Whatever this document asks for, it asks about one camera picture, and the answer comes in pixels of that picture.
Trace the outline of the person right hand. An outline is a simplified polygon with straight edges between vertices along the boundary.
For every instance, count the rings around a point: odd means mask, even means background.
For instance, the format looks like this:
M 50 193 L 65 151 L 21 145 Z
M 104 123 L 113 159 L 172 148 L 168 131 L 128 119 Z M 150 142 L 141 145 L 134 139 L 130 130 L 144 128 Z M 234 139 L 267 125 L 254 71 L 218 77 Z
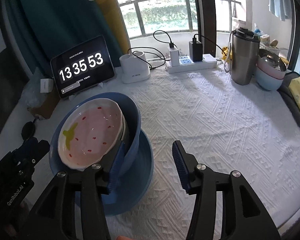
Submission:
M 126 236 L 117 236 L 116 240 L 133 240 L 133 239 Z

